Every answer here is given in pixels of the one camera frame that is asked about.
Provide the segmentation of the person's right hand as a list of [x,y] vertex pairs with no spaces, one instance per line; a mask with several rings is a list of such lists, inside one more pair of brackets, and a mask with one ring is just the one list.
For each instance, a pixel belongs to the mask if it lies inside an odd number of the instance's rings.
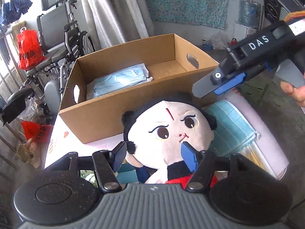
[[281,81],[280,87],[281,90],[292,97],[301,108],[305,107],[305,86],[295,88],[292,84]]

